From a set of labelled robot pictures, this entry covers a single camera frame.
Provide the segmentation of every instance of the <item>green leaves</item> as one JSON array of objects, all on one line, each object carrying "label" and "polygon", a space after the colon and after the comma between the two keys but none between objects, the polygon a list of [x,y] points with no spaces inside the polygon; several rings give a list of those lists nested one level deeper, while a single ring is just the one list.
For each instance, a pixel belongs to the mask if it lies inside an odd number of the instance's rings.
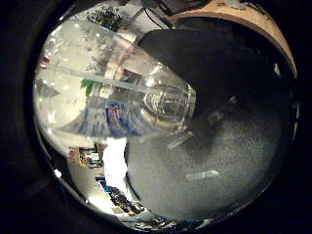
[{"label": "green leaves", "polygon": [[[112,7],[104,8],[102,7],[100,10],[95,10],[91,13],[87,13],[87,21],[99,24],[104,26],[112,31],[117,31],[119,27],[122,25],[122,19],[118,15],[118,9],[114,10]],[[91,93],[94,95],[98,95],[102,84],[97,81],[92,81],[88,79],[83,79],[81,81],[80,88],[86,88],[86,96],[88,97]]]},{"label": "green leaves", "polygon": [[112,31],[117,31],[122,23],[118,15],[118,9],[115,11],[112,7],[95,10],[87,13],[87,21],[104,26]]},{"label": "green leaves", "polygon": [[81,85],[80,88],[86,88],[86,96],[88,97],[91,92],[93,91],[93,89],[95,87],[99,87],[99,90],[101,89],[101,83],[97,82],[97,81],[92,81],[92,80],[88,80],[88,79],[83,79],[81,81]]}]

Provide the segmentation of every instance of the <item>cable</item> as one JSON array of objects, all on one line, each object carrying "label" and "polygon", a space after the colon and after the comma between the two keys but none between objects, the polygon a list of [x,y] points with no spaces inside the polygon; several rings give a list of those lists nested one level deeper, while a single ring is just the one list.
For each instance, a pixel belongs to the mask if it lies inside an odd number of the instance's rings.
[{"label": "cable", "polygon": [[161,21],[165,26],[167,26],[169,29],[173,29],[173,25],[166,19],[160,17],[155,11],[148,8],[148,11],[150,11],[159,21]]},{"label": "cable", "polygon": [[164,29],[164,27],[162,27],[157,21],[155,21],[146,11],[146,8],[144,8],[144,11],[146,13],[146,15],[149,17],[150,20],[152,20],[156,25],[158,25],[160,28]]}]

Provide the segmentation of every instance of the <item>water bottle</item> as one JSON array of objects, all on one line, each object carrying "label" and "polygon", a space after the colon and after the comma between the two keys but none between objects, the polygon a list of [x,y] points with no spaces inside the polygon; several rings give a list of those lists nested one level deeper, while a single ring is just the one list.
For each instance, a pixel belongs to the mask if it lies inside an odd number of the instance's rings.
[{"label": "water bottle", "polygon": [[41,133],[64,154],[108,137],[180,133],[192,118],[196,94],[115,32],[68,20],[44,45],[33,99]]}]

